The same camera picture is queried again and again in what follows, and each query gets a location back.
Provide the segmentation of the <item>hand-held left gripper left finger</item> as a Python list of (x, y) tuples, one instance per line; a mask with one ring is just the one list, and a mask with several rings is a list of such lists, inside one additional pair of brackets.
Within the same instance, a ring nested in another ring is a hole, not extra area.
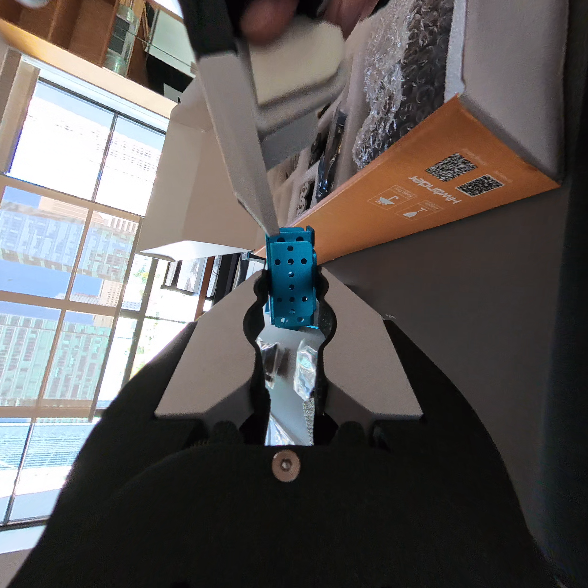
[(258, 270), (197, 321), (155, 410), (163, 419), (245, 422), (252, 415), (249, 387), (254, 347), (244, 328), (246, 312), (257, 301)]

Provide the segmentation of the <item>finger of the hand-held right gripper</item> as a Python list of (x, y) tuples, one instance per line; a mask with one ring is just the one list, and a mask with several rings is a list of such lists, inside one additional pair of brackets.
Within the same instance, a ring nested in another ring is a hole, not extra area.
[(265, 47), (249, 47), (254, 121), (266, 169), (310, 146), (318, 112), (345, 85), (345, 39), (327, 21), (295, 18)]
[(233, 192), (266, 235), (278, 235), (248, 72), (232, 51), (198, 57), (197, 70)]

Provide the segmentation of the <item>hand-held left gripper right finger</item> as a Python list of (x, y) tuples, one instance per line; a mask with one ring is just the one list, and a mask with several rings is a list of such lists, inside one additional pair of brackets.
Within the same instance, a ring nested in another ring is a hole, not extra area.
[(325, 412), (335, 422), (418, 420), (422, 409), (384, 320), (327, 269), (325, 303), (336, 327), (323, 350)]

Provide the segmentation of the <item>small teal metal bracket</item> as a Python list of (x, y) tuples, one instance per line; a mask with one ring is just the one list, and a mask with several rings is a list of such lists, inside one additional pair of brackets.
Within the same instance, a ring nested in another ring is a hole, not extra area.
[(314, 324), (317, 257), (310, 226), (281, 228), (266, 236), (271, 324), (299, 330)]

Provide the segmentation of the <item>orange cardboard kit box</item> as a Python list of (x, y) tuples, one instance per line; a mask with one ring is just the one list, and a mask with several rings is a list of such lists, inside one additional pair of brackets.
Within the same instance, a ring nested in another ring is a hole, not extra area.
[[(345, 85), (313, 143), (267, 170), (279, 226), (310, 226), (318, 263), (560, 185), (568, 1), (454, 1), (444, 103), (363, 169), (371, 17), (345, 40)], [(237, 200), (197, 70), (171, 111), (137, 252), (168, 262), (265, 251)], [(316, 202), (332, 118), (348, 114), (334, 188)]]

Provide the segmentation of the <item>grey desk with wooden edge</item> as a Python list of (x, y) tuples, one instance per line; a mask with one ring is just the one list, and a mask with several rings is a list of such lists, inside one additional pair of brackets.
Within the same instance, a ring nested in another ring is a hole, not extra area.
[(569, 185), (335, 259), (325, 267), (392, 318), (493, 437), (545, 542), (540, 477)]

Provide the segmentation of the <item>person's right hand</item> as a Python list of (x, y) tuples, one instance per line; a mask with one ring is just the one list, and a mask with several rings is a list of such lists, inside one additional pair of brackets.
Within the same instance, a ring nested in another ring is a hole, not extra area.
[(277, 40), (295, 16), (327, 21), (347, 39), (356, 25), (385, 1), (249, 1), (239, 18), (239, 31), (255, 45)]

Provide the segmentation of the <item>shiny foil packet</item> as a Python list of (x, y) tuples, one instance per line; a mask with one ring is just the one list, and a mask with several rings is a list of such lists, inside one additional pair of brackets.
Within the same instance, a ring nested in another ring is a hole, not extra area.
[(342, 109), (341, 105), (338, 105), (329, 127), (324, 153), (319, 161), (316, 202), (324, 200), (334, 188), (337, 161), (341, 153), (347, 117), (348, 114)]

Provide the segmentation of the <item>large bag of black parts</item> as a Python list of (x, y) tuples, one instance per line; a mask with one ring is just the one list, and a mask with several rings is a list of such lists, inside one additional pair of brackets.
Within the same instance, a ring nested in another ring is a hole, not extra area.
[(265, 445), (313, 445), (304, 401), (288, 387), (270, 390), (270, 416)]

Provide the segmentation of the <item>bubble wrap bag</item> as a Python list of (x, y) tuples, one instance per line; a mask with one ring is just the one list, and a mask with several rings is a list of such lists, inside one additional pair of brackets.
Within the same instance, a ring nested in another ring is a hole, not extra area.
[(444, 103), (453, 8), (453, 1), (388, 1), (371, 17), (364, 60), (369, 112), (352, 149), (358, 169)]

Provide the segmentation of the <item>large window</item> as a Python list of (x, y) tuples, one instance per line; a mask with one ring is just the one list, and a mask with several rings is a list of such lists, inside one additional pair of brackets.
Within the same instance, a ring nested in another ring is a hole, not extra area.
[(1, 529), (48, 518), (133, 371), (156, 261), (136, 254), (167, 121), (1, 58)]

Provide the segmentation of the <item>metal air duct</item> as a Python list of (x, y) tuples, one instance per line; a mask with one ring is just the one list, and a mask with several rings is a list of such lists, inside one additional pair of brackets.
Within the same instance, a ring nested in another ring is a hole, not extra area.
[(104, 68), (122, 77), (127, 76), (139, 24), (140, 17), (135, 11), (135, 1), (120, 1), (107, 46)]

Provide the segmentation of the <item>wooden wall shelf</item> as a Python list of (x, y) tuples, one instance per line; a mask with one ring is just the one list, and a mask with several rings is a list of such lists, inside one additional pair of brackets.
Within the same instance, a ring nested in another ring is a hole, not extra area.
[(128, 73), (103, 67), (120, 1), (1, 1), (1, 36), (16, 49), (121, 96), (131, 82), (149, 87), (147, 1), (135, 1), (139, 29)]

